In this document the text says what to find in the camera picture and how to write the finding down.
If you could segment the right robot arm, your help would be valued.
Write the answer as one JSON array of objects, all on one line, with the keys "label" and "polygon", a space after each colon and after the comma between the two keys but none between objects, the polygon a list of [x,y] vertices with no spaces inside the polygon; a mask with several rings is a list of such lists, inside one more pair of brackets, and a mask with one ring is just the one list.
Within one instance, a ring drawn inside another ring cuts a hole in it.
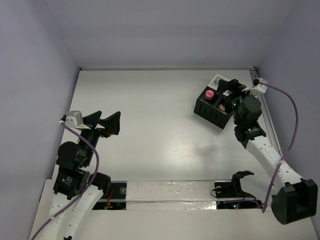
[{"label": "right robot arm", "polygon": [[262,108],[256,96],[264,94],[268,87],[263,78],[256,78],[251,87],[236,79],[220,79],[217,92],[230,92],[226,100],[231,103],[235,136],[271,178],[262,210],[270,206],[275,218],[286,225],[317,213],[318,186],[286,163],[286,154],[275,150],[260,127]]}]

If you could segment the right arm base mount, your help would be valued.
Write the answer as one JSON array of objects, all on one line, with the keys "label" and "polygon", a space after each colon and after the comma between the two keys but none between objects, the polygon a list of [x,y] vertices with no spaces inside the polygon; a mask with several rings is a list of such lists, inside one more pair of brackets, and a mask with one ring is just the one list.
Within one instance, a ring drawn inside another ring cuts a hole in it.
[{"label": "right arm base mount", "polygon": [[253,175],[249,170],[238,171],[232,175],[231,180],[216,181],[210,195],[217,200],[217,209],[261,209],[262,201],[243,191],[241,186],[241,179]]}]

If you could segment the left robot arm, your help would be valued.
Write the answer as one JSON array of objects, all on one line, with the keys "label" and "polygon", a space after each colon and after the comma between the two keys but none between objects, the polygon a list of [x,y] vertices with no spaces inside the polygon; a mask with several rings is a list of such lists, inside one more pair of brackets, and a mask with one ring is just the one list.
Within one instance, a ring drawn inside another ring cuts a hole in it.
[{"label": "left robot arm", "polygon": [[104,119],[101,115],[100,110],[87,116],[73,110],[60,119],[59,124],[78,139],[62,143],[57,150],[49,217],[31,239],[75,240],[98,200],[112,194],[111,177],[98,171],[96,146],[100,138],[119,134],[121,112]]}]

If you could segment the orange highlighter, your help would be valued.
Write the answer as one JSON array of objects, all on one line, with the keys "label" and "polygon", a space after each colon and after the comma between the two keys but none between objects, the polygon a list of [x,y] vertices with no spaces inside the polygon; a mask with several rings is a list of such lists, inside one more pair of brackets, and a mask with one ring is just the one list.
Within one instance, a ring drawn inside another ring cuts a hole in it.
[{"label": "orange highlighter", "polygon": [[224,105],[220,104],[220,105],[218,106],[218,108],[219,108],[220,110],[222,110],[223,112],[226,112],[226,107],[225,107]]}]

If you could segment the blue highlighter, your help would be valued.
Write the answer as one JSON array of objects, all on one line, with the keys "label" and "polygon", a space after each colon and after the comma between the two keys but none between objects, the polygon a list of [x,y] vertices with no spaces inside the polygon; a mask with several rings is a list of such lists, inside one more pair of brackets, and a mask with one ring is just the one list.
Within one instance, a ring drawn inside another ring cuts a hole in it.
[{"label": "blue highlighter", "polygon": [[220,78],[216,78],[216,79],[214,80],[214,85],[215,85],[215,86],[218,86],[220,80],[221,80]]}]

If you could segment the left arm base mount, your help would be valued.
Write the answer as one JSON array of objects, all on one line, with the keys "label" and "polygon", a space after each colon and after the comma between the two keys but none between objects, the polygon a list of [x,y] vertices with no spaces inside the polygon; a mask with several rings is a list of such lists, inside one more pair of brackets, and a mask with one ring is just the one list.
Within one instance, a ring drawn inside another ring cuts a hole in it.
[{"label": "left arm base mount", "polygon": [[93,210],[125,210],[127,201],[127,182],[112,181],[109,195],[103,195]]}]

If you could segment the pink capped highlighter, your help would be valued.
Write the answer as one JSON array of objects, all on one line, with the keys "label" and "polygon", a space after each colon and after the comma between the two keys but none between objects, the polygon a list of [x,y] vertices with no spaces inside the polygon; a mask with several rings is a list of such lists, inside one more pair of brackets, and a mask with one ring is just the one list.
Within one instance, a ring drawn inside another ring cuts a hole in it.
[{"label": "pink capped highlighter", "polygon": [[212,100],[215,96],[215,92],[213,90],[208,89],[205,93],[204,93],[204,99],[205,100]]}]

